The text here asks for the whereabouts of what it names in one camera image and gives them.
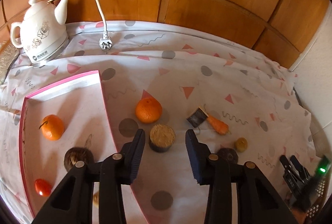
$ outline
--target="white cable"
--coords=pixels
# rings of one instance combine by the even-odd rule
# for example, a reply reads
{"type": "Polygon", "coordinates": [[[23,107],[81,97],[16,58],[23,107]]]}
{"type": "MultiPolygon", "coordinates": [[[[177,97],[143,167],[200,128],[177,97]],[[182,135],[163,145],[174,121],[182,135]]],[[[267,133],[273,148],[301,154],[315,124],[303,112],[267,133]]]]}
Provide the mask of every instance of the white cable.
{"type": "Polygon", "coordinates": [[[102,11],[102,8],[100,7],[99,0],[95,0],[95,1],[96,1],[100,16],[102,17],[102,21],[103,21],[103,24],[104,24],[103,39],[105,40],[105,39],[108,38],[107,24],[106,24],[105,16],[104,16],[104,13],[102,11]]]}

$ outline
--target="kettle spout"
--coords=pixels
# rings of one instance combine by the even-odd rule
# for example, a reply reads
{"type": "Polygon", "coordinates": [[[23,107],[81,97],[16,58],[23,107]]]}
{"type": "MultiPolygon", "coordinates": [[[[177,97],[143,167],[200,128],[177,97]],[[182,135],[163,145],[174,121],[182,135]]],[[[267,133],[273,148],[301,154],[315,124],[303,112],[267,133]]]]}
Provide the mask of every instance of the kettle spout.
{"type": "Polygon", "coordinates": [[[54,9],[55,19],[60,25],[64,25],[67,20],[67,3],[68,0],[61,0],[54,9]]]}

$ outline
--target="cherry tomato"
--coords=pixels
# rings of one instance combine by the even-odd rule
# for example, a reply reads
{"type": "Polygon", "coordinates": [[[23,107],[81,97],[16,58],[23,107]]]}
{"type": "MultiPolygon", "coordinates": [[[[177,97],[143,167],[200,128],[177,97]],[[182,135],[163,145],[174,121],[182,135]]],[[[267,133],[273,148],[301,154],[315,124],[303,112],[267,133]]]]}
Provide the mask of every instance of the cherry tomato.
{"type": "Polygon", "coordinates": [[[52,186],[44,179],[36,179],[36,181],[34,181],[34,188],[40,196],[48,197],[51,195],[52,186]]]}

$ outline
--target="kettle handle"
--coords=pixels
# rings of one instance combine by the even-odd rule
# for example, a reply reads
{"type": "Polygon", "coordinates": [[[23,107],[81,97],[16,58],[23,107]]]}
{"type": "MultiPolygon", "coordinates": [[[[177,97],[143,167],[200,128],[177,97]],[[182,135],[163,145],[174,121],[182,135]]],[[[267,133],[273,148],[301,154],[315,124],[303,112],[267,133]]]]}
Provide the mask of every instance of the kettle handle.
{"type": "Polygon", "coordinates": [[[15,38],[15,28],[17,28],[17,27],[20,28],[21,24],[22,24],[22,22],[14,22],[14,23],[12,23],[12,27],[10,29],[10,40],[11,40],[13,46],[15,46],[16,48],[22,48],[23,47],[23,45],[19,44],[16,41],[16,38],[15,38]]]}

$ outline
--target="kettle base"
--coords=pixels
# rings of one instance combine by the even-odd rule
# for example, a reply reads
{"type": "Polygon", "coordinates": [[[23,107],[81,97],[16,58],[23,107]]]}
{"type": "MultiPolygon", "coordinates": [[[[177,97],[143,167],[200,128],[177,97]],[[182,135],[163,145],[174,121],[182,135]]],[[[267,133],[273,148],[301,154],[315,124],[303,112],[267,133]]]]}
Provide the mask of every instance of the kettle base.
{"type": "Polygon", "coordinates": [[[59,46],[59,48],[57,50],[54,51],[54,53],[51,56],[49,56],[48,58],[43,59],[39,62],[32,63],[32,67],[42,67],[42,66],[46,65],[47,62],[58,57],[63,52],[63,50],[68,46],[68,44],[69,44],[69,38],[67,35],[67,38],[64,40],[64,42],[59,46]]]}

